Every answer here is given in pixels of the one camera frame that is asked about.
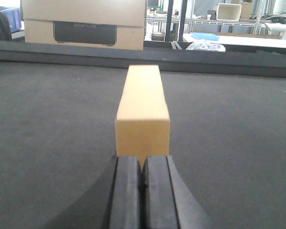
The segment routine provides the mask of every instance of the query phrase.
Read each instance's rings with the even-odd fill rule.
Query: white box
[[[216,7],[216,19],[219,21],[239,21],[241,4],[219,3]]]

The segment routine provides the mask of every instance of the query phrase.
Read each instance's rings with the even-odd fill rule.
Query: blue crate
[[[16,32],[21,29],[20,7],[9,8],[0,6],[0,12],[8,17],[11,32]]]

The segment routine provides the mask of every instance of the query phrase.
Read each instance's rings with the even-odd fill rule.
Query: blue tray
[[[198,40],[204,39],[209,41],[217,41],[219,39],[219,36],[216,36],[212,33],[191,32],[190,34],[192,35],[192,37]]]

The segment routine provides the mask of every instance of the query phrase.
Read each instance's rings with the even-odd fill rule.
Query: black label on box
[[[57,42],[115,45],[117,39],[116,25],[54,21],[53,29]]]

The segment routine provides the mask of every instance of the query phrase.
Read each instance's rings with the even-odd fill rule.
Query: yellow wooden block
[[[115,121],[118,156],[168,155],[170,117],[157,65],[130,65]]]

